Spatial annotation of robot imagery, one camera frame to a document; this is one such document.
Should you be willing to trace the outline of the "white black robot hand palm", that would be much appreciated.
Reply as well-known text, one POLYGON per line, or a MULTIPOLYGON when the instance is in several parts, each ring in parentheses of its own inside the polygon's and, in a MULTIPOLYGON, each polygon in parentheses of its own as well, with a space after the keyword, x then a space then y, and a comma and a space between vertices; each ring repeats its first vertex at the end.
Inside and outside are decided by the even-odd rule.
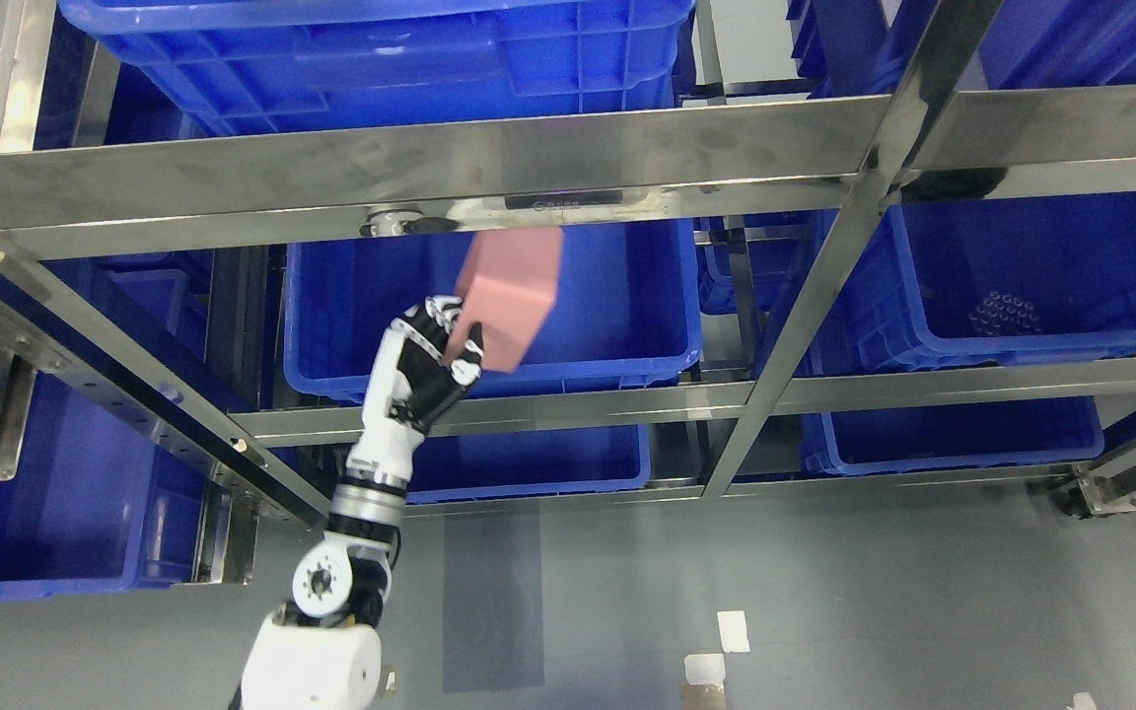
POLYGON ((346 479, 389 486, 411 479, 415 450, 445 412, 446 399, 462 391, 441 361, 462 306, 460 296, 427 296, 389 323, 367 383, 362 433, 344 463, 346 479))

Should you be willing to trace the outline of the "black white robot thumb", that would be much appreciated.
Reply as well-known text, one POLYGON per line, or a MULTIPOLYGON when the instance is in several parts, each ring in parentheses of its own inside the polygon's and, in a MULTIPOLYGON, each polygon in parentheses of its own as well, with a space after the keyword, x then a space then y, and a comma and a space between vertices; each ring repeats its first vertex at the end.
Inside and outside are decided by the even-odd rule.
POLYGON ((416 432, 428 432, 481 378, 485 336, 479 321, 469 325, 463 350, 451 364, 442 364, 419 343, 406 343, 398 354, 393 394, 387 415, 392 421, 416 432))

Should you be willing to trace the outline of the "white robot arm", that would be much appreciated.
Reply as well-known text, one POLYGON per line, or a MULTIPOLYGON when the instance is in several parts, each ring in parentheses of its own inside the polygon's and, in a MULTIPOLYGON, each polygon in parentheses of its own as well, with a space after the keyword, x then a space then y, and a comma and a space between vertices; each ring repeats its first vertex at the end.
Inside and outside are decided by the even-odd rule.
POLYGON ((379 695, 378 629, 414 454, 476 386, 485 359, 483 328, 461 327, 462 310, 460 296, 429 296, 385 328, 327 525, 296 565, 289 598, 258 626, 233 709, 365 709, 379 695))

